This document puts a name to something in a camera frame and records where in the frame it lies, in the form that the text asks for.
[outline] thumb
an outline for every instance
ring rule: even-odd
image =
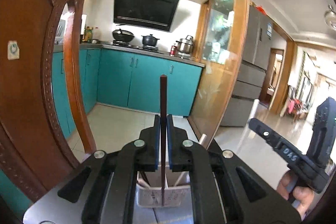
[[[296,208],[301,217],[303,217],[308,210],[309,206],[314,200],[314,192],[308,187],[295,187],[293,196],[301,201],[300,205]]]

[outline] cabinet handle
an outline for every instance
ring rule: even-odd
[[[61,74],[64,74],[64,59],[61,60]]]

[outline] gray refrigerator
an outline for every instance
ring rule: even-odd
[[[259,98],[271,49],[273,24],[268,16],[250,6],[243,56],[231,99],[221,126],[244,127]]]

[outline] metal screw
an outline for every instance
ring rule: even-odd
[[[103,150],[97,150],[93,155],[96,159],[101,159],[105,156],[105,152]]]
[[[136,147],[143,147],[145,145],[145,142],[143,140],[136,140],[134,141],[134,145]]]
[[[183,146],[185,146],[185,147],[191,147],[191,146],[193,146],[193,141],[191,141],[191,140],[184,140],[183,142],[182,142],[182,145]]]
[[[233,152],[231,150],[224,150],[222,154],[223,154],[223,157],[227,159],[230,159],[233,157]]]

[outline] black pot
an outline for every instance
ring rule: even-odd
[[[122,41],[122,42],[125,42],[125,43],[131,42],[131,40],[134,38],[133,33],[129,32],[129,31],[122,30],[122,29],[114,30],[112,32],[112,35],[113,35],[115,40]]]
[[[142,35],[142,44],[144,46],[155,47],[158,40],[159,40],[159,38],[155,38],[152,34],[147,35],[147,36]]]

